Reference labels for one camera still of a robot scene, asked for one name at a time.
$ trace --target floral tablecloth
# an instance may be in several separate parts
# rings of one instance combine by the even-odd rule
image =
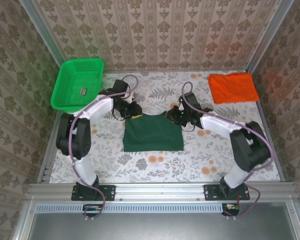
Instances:
[[[184,82],[193,83],[193,92],[202,108],[214,109],[219,115],[240,122],[262,121],[255,102],[214,104],[207,76],[223,71],[134,73],[139,79],[134,98],[145,114],[157,115],[178,103]],[[116,79],[127,73],[103,75],[103,88],[112,87]],[[131,86],[135,80],[127,78]],[[117,121],[109,112],[91,121],[92,146],[88,158],[102,183],[161,183],[219,181],[234,164],[230,142],[209,130],[195,128],[182,132],[184,151],[123,151],[125,122]],[[185,130],[192,130],[187,125]],[[58,150],[50,183],[74,183],[71,162]],[[255,173],[251,180],[278,181],[275,164]]]

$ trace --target green basket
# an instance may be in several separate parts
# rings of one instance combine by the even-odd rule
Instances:
[[[66,113],[79,111],[100,92],[104,62],[99,58],[65,61],[55,82],[51,106]]]

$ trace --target dark green shirt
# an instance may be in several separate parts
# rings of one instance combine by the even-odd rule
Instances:
[[[125,152],[183,151],[184,139],[179,125],[166,118],[167,112],[125,120]]]

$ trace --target folded orange towel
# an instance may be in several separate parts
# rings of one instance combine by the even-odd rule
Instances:
[[[215,104],[259,101],[251,73],[210,74],[208,83]]]

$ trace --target wall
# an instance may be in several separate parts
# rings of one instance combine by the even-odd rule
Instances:
[[[253,73],[285,177],[300,199],[300,0],[295,0]]]
[[[0,240],[37,181],[55,112],[58,66],[17,0],[0,0]]]
[[[106,71],[244,69],[279,0],[34,0],[64,59]]]

